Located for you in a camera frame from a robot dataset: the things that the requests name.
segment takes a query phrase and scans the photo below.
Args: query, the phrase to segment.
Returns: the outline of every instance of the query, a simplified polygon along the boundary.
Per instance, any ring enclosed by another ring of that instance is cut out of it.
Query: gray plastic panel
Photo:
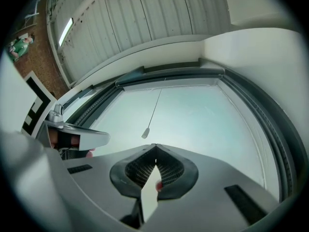
[[[264,211],[279,204],[260,185],[229,164],[171,146],[164,147],[186,157],[198,167],[195,186],[181,199],[159,201],[142,226],[145,232],[161,231],[241,231],[248,224],[224,188],[239,185]]]
[[[118,161],[143,149],[138,147],[102,157],[71,159],[64,161],[64,164],[67,168],[90,165],[92,169],[72,174],[72,178],[96,205],[114,218],[122,219],[131,214],[136,199],[122,196],[118,192],[111,182],[110,170]]]

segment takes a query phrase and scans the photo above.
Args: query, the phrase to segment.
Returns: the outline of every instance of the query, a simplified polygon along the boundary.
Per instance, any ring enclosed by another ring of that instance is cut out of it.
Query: black rubber seal
[[[193,162],[162,145],[151,145],[117,162],[110,171],[110,178],[122,195],[139,199],[141,189],[156,165],[163,185],[158,200],[182,197],[198,179],[198,169]]]

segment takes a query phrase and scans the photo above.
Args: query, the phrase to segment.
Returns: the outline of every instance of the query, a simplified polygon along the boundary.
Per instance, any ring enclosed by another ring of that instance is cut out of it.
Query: white wall
[[[227,0],[227,4],[234,29],[294,29],[287,12],[277,0]]]
[[[269,94],[295,125],[309,154],[309,65],[302,36],[245,29],[204,40],[203,56],[233,68]]]
[[[36,98],[37,95],[3,52],[0,60],[0,129],[21,131]]]

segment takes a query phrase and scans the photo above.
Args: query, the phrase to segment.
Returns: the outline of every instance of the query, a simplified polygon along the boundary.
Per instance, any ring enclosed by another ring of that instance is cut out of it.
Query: ceiling
[[[207,38],[230,27],[226,0],[58,0],[53,16],[57,40],[74,18],[61,47],[73,81],[134,46],[173,36]]]

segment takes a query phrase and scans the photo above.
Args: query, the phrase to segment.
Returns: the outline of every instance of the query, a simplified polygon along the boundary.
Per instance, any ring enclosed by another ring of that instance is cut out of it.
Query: white curved surface
[[[203,57],[228,66],[270,95],[296,127],[309,154],[309,62],[301,34],[245,29],[203,41]]]
[[[218,86],[126,91],[102,114],[92,129],[111,135],[93,152],[110,154],[145,144],[164,144],[223,160],[265,187],[253,136],[238,110]]]

